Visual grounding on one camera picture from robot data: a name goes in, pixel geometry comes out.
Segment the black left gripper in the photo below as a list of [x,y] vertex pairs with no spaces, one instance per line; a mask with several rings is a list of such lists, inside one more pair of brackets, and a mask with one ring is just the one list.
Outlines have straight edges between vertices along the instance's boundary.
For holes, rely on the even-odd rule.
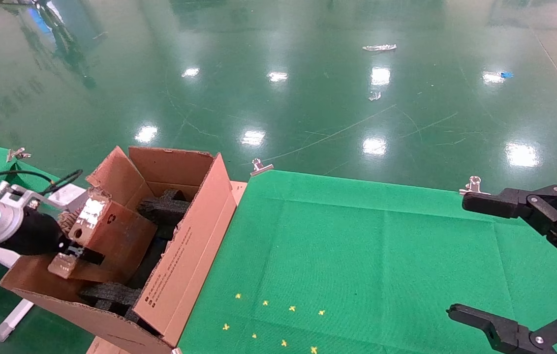
[[68,244],[58,222],[48,214],[25,210],[18,230],[5,242],[5,248],[18,255],[62,253],[90,264],[102,264],[105,256],[80,244]]

